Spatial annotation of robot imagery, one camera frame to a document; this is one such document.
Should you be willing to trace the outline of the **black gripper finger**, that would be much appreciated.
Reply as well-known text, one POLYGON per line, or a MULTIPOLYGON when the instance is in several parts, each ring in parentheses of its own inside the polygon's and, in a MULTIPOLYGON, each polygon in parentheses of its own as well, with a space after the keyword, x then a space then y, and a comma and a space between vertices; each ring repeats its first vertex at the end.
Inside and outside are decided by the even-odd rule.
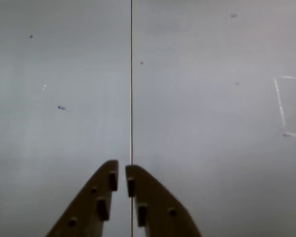
POLYGON ((48 237, 101 237, 118 189, 118 161, 103 163, 51 228, 48 237))
POLYGON ((153 175, 138 165, 126 166, 125 173, 138 227, 147 237, 202 236, 186 208, 153 175))

